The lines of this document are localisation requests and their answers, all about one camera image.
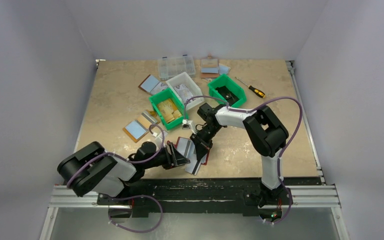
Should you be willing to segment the red card holder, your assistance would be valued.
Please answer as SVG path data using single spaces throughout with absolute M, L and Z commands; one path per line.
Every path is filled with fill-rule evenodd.
M 178 137 L 177 142 L 175 144 L 176 149 L 183 154 L 186 158 L 190 160 L 191 164 L 196 163 L 197 154 L 195 151 L 195 145 L 189 138 Z

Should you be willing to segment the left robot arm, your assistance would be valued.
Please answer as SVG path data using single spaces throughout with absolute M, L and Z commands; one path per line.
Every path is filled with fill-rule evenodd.
M 94 141 L 62 160 L 57 172 L 78 197 L 96 192 L 122 205 L 129 199 L 127 187 L 144 177 L 146 170 L 157 167 L 170 170 L 189 163 L 171 142 L 158 149 L 155 143 L 146 141 L 135 153 L 123 158 L 105 151 Z

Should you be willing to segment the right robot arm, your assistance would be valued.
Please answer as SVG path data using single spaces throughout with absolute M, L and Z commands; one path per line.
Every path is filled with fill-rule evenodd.
M 213 147 L 213 138 L 221 128 L 244 129 L 252 146 L 261 156 L 262 177 L 260 196 L 268 204 L 280 198 L 282 177 L 281 154 L 287 145 L 289 132 L 268 106 L 257 110 L 233 108 L 224 104 L 211 107 L 205 103 L 197 111 L 205 121 L 203 127 L 190 136 L 201 160 Z

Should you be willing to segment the tan open card holder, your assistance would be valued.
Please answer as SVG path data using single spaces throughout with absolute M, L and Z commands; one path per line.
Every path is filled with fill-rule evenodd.
M 133 142 L 137 143 L 149 132 L 151 125 L 159 123 L 155 111 L 145 110 L 122 130 Z

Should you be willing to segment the silver VIP card stack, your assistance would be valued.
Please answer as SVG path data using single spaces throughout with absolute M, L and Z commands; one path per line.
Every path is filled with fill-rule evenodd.
M 185 104 L 189 99 L 196 96 L 191 88 L 189 88 L 185 83 L 181 83 L 173 87 L 174 93 L 177 98 Z

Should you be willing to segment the green bin with gold cards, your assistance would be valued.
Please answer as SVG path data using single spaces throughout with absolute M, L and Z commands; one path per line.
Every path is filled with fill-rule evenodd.
M 149 101 L 167 130 L 180 126 L 184 117 L 188 118 L 184 104 L 170 88 L 150 96 Z

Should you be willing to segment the black VIP card stack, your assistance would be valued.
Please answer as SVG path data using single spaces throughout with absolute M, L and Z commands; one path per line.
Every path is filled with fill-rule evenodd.
M 226 86 L 217 87 L 216 90 L 228 102 L 229 106 L 231 107 L 239 101 L 239 98 Z

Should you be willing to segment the green bin with black cards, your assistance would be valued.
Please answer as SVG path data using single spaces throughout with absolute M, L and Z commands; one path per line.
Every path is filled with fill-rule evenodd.
M 239 108 L 247 101 L 244 89 L 226 74 L 212 80 L 207 86 L 211 97 L 228 102 L 230 107 Z

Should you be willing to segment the brown open card holder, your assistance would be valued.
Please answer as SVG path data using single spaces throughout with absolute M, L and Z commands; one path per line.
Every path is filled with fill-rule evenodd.
M 168 85 L 150 74 L 139 84 L 138 88 L 153 96 L 167 89 Z

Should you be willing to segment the white plastic bin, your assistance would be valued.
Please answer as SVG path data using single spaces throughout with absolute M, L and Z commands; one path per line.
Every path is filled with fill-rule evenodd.
M 203 95 L 201 89 L 186 72 L 166 80 L 165 83 L 183 104 L 192 97 Z

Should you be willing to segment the yellow black screwdriver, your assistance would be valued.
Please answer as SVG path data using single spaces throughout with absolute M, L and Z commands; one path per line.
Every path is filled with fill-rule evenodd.
M 240 81 L 242 84 L 244 84 L 245 86 L 247 86 L 248 87 L 248 89 L 249 90 L 251 90 L 256 96 L 258 96 L 259 98 L 265 98 L 266 97 L 266 94 L 262 91 L 262 90 L 260 90 L 260 89 L 258 89 L 258 88 L 255 88 L 255 87 L 253 87 L 252 85 L 249 85 L 249 84 L 247 84 L 247 83 L 245 83 L 242 79 L 240 79 L 239 77 L 235 77 L 238 81 Z

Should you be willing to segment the clear compartment organizer box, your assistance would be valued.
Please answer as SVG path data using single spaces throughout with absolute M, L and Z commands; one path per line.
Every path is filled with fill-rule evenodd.
M 194 58 L 184 54 L 179 57 L 162 57 L 157 60 L 158 75 L 162 81 L 167 81 L 183 72 L 190 77 L 196 74 Z

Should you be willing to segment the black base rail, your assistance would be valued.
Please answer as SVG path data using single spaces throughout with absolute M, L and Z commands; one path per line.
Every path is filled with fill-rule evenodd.
M 278 204 L 289 198 L 285 190 L 262 193 L 258 177 L 141 179 L 123 193 L 109 197 L 99 193 L 97 206 L 132 207 L 135 218 L 150 213 L 241 214 L 244 217 L 281 216 Z

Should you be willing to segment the aluminium frame rail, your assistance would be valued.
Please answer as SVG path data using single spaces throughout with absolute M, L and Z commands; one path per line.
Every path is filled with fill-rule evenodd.
M 89 192 L 83 197 L 78 197 L 65 185 L 55 185 L 52 189 L 49 208 L 110 208 L 129 209 L 129 205 L 98 205 L 98 193 Z

